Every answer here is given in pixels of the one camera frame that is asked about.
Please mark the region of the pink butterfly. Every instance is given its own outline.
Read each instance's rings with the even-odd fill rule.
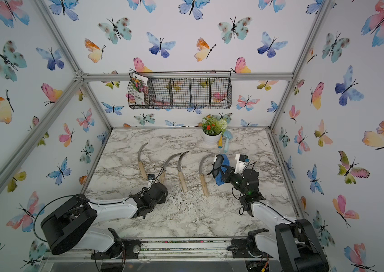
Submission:
[[[343,195],[339,195],[337,199],[333,199],[332,203],[334,203],[334,208],[336,208],[337,213],[343,218],[343,220],[346,222],[346,227],[350,227],[349,223],[347,222],[346,218],[351,219],[359,219],[359,215],[357,212],[353,210],[346,210],[346,198]]]
[[[72,132],[70,132],[70,129],[68,128],[67,124],[64,124],[64,130],[66,134],[59,135],[59,141],[61,143],[64,143],[64,146],[67,147],[71,143],[71,138],[73,138],[74,129]]]
[[[251,96],[248,96],[248,99],[244,98],[242,95],[239,95],[239,99],[237,100],[240,102],[237,104],[236,108],[238,110],[241,110],[243,108],[246,108],[247,111],[252,111],[254,109],[254,104],[257,104],[260,99],[250,99]]]
[[[302,155],[302,150],[305,152],[310,151],[310,147],[308,144],[304,141],[307,138],[307,134],[304,137],[304,129],[301,127],[301,129],[298,131],[298,135],[295,135],[294,143],[298,144],[298,153],[299,155]]]
[[[288,115],[290,116],[290,119],[293,119],[296,123],[296,117],[301,113],[301,110],[297,110],[295,112],[295,105],[292,106],[292,110],[288,112]]]
[[[83,126],[83,130],[85,132],[88,132],[89,131],[89,126],[90,125],[93,126],[96,121],[91,118],[91,116],[92,116],[91,108],[89,108],[89,110],[86,112],[86,116],[85,116],[85,114],[83,112],[82,112],[82,114],[83,114],[83,118],[79,117],[76,120],[77,120],[77,122],[79,123],[80,126]]]
[[[17,208],[23,210],[23,213],[15,216],[11,220],[6,223],[7,226],[11,226],[13,229],[18,229],[19,226],[22,225],[22,231],[31,231],[33,229],[33,219],[37,214],[42,215],[44,213],[44,203],[38,204],[38,196],[36,192],[33,192],[29,198],[27,209],[23,208],[20,204],[21,208]]]

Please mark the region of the marble table surface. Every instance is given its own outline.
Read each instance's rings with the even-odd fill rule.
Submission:
[[[227,156],[235,166],[235,155],[248,155],[257,161],[254,169],[259,175],[260,193],[283,215],[295,216],[289,200],[281,170],[272,153],[264,128],[230,129]],[[118,129],[113,130],[106,148],[85,195],[92,199],[121,199],[137,193],[148,182],[141,177],[137,152],[142,144],[141,160],[146,173],[158,174],[165,160],[175,153],[189,151],[183,157],[182,171],[189,191],[183,193],[178,178],[178,156],[168,167],[164,185],[169,195],[164,204],[159,204],[146,219],[112,219],[97,223],[100,228],[113,228],[120,237],[202,237],[246,236],[248,231],[266,228],[259,220],[245,212],[239,215],[240,202],[231,193],[231,184],[217,186],[206,176],[210,193],[205,197],[199,179],[199,162],[207,154],[222,152],[217,146],[204,144],[200,128],[178,129]],[[212,158],[207,158],[203,172],[212,169]]]

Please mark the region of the orange butterfly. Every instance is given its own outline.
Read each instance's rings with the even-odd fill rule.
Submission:
[[[12,113],[14,109],[11,106],[10,98],[8,97],[8,90],[6,90],[6,100],[0,97],[0,122],[9,124],[12,120]]]
[[[105,45],[103,45],[103,48],[100,50],[100,47],[96,46],[95,43],[85,39],[85,47],[88,49],[88,51],[92,52],[88,55],[88,58],[92,60],[92,62],[98,62],[100,59],[103,59],[103,51],[106,47]]]
[[[215,48],[215,46],[216,44],[212,48],[210,48],[210,46],[206,43],[205,40],[203,40],[203,38],[199,38],[196,42],[196,47],[198,47],[199,52],[194,55],[196,61],[202,61],[208,58],[210,52],[213,50],[213,48]]]

